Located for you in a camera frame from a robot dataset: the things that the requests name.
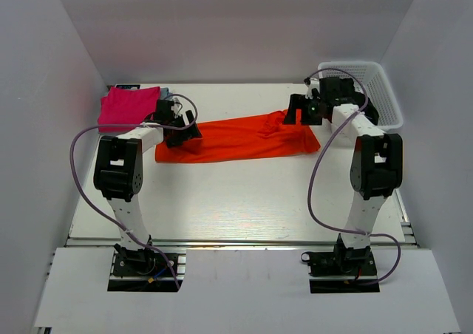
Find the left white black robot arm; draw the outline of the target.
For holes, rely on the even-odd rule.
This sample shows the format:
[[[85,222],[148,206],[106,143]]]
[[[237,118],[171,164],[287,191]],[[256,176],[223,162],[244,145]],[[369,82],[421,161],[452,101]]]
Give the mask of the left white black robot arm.
[[[181,100],[190,102],[192,108],[183,111]],[[200,139],[197,107],[186,96],[171,93],[157,100],[155,110],[142,123],[120,127],[128,131],[99,140],[93,183],[112,208],[120,229],[120,249],[134,251],[131,266],[147,274],[154,270],[156,256],[147,250],[152,238],[144,225],[138,196],[144,181],[143,154],[161,143],[176,148]]]

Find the orange t shirt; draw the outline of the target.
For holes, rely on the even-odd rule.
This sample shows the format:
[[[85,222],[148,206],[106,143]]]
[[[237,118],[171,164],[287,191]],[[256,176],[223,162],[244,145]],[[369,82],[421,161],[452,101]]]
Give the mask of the orange t shirt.
[[[290,157],[318,152],[321,144],[309,126],[285,125],[286,111],[201,123],[201,138],[169,148],[156,146],[157,163],[218,163]]]

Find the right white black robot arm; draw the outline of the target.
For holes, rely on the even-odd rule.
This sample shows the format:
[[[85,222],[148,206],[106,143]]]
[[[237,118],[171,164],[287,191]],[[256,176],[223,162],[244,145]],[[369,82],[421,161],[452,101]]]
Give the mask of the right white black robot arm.
[[[403,141],[399,134],[378,127],[379,113],[355,77],[329,76],[319,79],[317,85],[307,77],[304,84],[307,93],[290,96],[283,123],[318,126],[327,120],[335,129],[330,142],[346,132],[354,144],[350,165],[353,201],[346,225],[338,230],[337,245],[342,250],[333,256],[335,268],[349,274],[361,264],[357,251],[370,246],[382,205],[402,183]]]

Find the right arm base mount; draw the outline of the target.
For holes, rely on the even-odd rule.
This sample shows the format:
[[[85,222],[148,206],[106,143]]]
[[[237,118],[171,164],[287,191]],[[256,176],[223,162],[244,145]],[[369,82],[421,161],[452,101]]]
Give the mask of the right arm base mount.
[[[378,293],[378,272],[370,246],[348,248],[338,239],[332,251],[301,254],[312,294]]]

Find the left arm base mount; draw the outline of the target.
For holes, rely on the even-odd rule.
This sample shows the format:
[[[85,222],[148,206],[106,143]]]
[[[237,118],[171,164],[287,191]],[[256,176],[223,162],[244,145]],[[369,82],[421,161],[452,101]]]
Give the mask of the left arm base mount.
[[[109,274],[109,292],[176,293],[183,282],[185,255],[165,253],[168,262],[159,253],[147,248],[129,250],[114,245]]]

